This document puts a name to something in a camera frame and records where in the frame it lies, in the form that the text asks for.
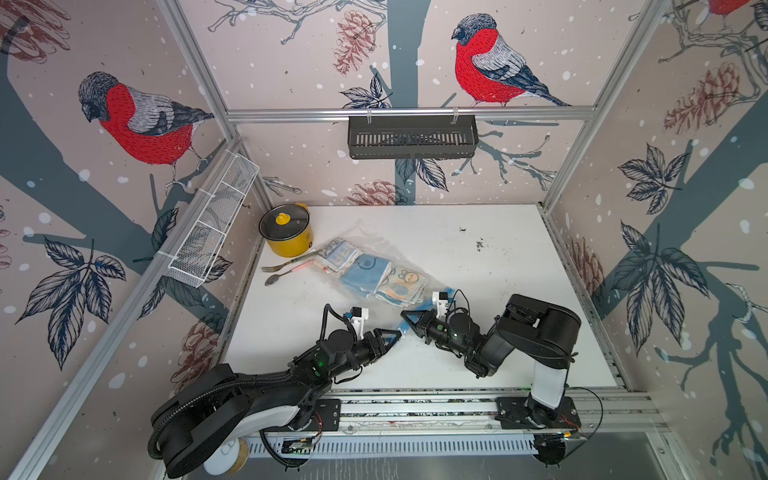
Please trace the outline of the blue towel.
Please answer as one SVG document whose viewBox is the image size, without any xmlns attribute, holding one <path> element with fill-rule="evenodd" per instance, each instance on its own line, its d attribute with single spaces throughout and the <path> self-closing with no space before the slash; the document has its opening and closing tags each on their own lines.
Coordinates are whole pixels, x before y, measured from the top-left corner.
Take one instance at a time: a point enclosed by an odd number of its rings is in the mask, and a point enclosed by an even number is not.
<svg viewBox="0 0 768 480">
<path fill-rule="evenodd" d="M 341 283 L 364 298 L 372 295 L 389 275 L 391 262 L 370 254 L 360 255 L 340 277 Z"/>
</svg>

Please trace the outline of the clear vacuum bag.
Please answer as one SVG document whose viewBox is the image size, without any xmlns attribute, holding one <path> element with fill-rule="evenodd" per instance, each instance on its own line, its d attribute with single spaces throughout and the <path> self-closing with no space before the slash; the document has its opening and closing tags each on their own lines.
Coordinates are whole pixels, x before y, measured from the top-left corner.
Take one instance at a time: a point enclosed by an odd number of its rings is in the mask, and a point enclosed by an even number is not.
<svg viewBox="0 0 768 480">
<path fill-rule="evenodd" d="M 455 292 L 363 221 L 316 245 L 312 264 L 347 302 L 369 310 L 369 328 L 406 331 L 403 310 L 430 310 L 434 293 Z"/>
</svg>

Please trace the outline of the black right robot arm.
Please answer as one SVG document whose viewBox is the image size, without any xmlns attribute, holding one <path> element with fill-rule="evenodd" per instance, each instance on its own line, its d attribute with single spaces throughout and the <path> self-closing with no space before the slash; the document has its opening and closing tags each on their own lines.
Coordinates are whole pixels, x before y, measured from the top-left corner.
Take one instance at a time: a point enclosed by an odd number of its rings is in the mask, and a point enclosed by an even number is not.
<svg viewBox="0 0 768 480">
<path fill-rule="evenodd" d="M 534 361 L 533 383 L 525 403 L 529 417 L 554 418 L 560 409 L 582 325 L 571 310 L 532 297 L 513 294 L 486 333 L 470 308 L 457 307 L 445 292 L 429 310 L 403 310 L 401 318 L 427 345 L 461 359 L 478 378 L 494 375 L 506 358 L 519 351 Z"/>
</svg>

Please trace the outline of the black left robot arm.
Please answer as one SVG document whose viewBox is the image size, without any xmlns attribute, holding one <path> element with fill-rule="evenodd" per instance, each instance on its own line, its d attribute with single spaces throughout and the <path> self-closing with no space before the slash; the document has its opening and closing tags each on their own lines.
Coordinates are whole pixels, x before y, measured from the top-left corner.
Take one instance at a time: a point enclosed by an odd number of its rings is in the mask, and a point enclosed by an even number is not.
<svg viewBox="0 0 768 480">
<path fill-rule="evenodd" d="M 281 372 L 236 373 L 227 363 L 202 374 L 151 416 L 147 452 L 167 475 L 180 478 L 203 465 L 227 441 L 276 427 L 299 429 L 312 421 L 318 400 L 337 377 L 362 370 L 401 338 L 376 328 L 357 339 L 339 329 Z"/>
</svg>

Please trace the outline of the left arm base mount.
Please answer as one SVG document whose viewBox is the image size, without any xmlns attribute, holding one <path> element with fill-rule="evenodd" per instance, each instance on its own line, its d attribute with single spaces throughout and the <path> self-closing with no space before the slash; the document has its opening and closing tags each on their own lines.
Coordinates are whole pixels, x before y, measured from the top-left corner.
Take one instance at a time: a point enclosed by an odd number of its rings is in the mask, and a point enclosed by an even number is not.
<svg viewBox="0 0 768 480">
<path fill-rule="evenodd" d="M 336 432 L 341 419 L 341 401 L 321 398 L 303 405 L 287 424 L 291 431 Z"/>
</svg>

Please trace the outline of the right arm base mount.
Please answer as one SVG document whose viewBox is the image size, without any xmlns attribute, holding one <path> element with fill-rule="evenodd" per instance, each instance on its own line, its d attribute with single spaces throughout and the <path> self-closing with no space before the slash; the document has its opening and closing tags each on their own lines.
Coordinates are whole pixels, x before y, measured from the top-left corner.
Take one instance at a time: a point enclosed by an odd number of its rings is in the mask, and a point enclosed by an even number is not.
<svg viewBox="0 0 768 480">
<path fill-rule="evenodd" d="M 582 424 L 571 397 L 563 396 L 555 408 L 527 397 L 498 397 L 494 417 L 503 430 L 577 430 Z"/>
</svg>

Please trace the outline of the bunny print towel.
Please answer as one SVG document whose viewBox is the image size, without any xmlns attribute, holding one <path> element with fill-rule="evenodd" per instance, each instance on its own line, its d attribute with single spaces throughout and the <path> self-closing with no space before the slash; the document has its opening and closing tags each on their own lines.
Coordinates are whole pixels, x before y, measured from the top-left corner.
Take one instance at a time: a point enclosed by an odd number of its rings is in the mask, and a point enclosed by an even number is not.
<svg viewBox="0 0 768 480">
<path fill-rule="evenodd" d="M 429 277 L 419 271 L 395 265 L 381 281 L 374 295 L 394 306 L 409 306 L 421 300 Z"/>
</svg>

